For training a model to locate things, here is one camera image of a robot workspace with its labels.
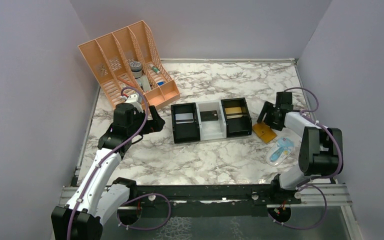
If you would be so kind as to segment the tan leather card holder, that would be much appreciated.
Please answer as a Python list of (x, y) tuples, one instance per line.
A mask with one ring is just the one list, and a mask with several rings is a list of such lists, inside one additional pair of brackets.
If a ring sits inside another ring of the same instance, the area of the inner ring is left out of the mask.
[(252, 126), (252, 130), (265, 144), (277, 137), (277, 134), (264, 122), (257, 122)]

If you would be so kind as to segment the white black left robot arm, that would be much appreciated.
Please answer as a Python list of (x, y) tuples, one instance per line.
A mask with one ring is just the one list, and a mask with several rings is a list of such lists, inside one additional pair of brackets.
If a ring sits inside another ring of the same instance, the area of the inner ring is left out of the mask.
[(155, 106), (143, 110), (138, 103), (120, 103), (113, 112), (113, 122), (98, 140), (93, 165), (83, 182), (64, 206), (51, 213), (57, 240), (99, 240), (109, 217), (129, 200), (131, 189), (116, 183), (105, 193), (115, 168), (121, 163), (132, 139), (160, 132), (165, 121)]

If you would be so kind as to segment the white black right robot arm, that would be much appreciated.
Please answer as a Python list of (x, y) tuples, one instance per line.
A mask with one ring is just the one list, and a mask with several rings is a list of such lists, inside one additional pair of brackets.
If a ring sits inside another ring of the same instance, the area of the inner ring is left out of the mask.
[(293, 191), (314, 179), (335, 177), (343, 170), (342, 131), (295, 110), (291, 92), (277, 92), (275, 103), (265, 102), (257, 123), (276, 131), (287, 128), (301, 137), (298, 164), (273, 180), (280, 189)]

